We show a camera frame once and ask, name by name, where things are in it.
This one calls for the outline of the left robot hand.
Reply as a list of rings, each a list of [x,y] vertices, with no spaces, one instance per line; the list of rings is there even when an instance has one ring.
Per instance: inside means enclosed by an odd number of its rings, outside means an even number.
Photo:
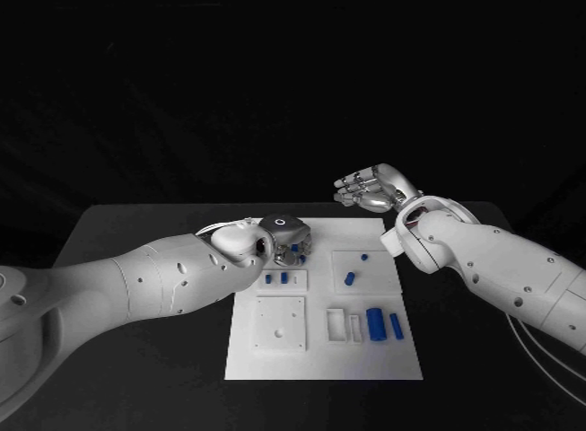
[[[303,266],[313,252],[311,227],[293,215],[264,217],[261,228],[274,240],[274,263],[281,267]]]

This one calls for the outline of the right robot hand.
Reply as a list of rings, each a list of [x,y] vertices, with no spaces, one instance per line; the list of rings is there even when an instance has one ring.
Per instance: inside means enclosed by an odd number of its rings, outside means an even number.
[[[402,172],[386,163],[376,164],[346,175],[334,182],[334,201],[344,207],[359,208],[383,214],[402,209],[421,197]]]

